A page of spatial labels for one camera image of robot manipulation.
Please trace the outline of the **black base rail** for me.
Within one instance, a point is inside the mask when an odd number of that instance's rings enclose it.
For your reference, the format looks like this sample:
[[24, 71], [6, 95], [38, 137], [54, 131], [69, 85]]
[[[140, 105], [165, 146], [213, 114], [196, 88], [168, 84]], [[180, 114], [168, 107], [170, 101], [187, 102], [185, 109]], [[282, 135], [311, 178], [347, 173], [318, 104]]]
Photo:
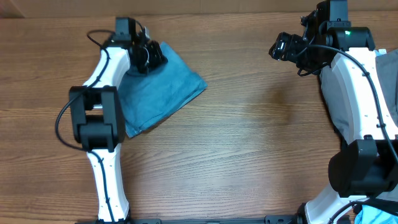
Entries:
[[296, 224], [304, 223], [296, 215], [267, 215], [264, 218], [227, 218], [219, 220], [130, 219], [128, 224]]

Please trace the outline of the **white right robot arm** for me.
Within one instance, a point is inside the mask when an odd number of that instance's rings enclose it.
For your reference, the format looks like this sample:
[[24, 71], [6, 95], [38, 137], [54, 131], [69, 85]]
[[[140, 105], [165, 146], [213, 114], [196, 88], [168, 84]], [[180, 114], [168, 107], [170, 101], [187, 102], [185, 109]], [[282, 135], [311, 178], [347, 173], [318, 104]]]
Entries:
[[342, 148], [328, 164], [328, 185], [296, 215], [267, 223], [346, 223], [355, 206], [395, 215], [382, 198], [397, 187], [397, 126], [388, 110], [366, 27], [316, 29], [303, 37], [282, 32], [270, 48], [276, 60], [296, 63], [303, 77], [319, 74], [323, 97]]

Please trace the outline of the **light blue denim jeans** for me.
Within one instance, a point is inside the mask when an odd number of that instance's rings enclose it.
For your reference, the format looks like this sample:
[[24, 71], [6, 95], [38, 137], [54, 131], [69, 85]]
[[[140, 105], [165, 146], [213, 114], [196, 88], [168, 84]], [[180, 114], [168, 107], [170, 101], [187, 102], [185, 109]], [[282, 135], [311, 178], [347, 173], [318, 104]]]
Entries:
[[126, 73], [118, 88], [129, 138], [150, 129], [196, 98], [208, 86], [165, 42], [160, 49], [168, 62], [147, 75]]

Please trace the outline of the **grey trousers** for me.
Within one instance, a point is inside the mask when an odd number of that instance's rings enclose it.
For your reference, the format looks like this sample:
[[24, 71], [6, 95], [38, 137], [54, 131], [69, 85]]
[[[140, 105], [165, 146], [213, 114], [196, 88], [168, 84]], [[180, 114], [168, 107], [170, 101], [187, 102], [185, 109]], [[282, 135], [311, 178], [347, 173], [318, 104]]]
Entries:
[[[397, 126], [386, 105], [377, 75], [377, 51], [349, 51], [370, 72], [380, 102], [386, 132], [397, 147]], [[365, 195], [397, 200], [397, 162], [379, 128], [375, 98], [369, 79], [347, 57], [338, 54], [320, 75], [320, 86], [331, 121], [341, 138], [341, 152], [329, 162], [331, 188], [341, 198]]]

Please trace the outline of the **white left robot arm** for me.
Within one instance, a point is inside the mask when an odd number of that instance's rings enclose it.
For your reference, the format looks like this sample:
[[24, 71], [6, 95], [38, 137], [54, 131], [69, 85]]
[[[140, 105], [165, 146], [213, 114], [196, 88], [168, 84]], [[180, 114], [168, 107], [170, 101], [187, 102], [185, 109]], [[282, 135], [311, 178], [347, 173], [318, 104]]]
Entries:
[[165, 64], [159, 44], [146, 29], [112, 33], [100, 46], [100, 60], [91, 77], [69, 92], [73, 135], [90, 160], [98, 194], [96, 223], [132, 223], [123, 187], [121, 145], [125, 123], [118, 88], [132, 67], [147, 74]]

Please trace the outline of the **light blue garment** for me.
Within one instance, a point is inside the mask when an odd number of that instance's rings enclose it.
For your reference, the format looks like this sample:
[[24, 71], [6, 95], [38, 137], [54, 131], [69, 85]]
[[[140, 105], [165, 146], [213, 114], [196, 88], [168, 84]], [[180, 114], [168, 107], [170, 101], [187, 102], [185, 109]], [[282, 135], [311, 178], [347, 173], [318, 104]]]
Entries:
[[[386, 105], [392, 120], [397, 126], [397, 50], [378, 55], [376, 57], [376, 67]], [[354, 223], [397, 224], [397, 216], [363, 205]]]

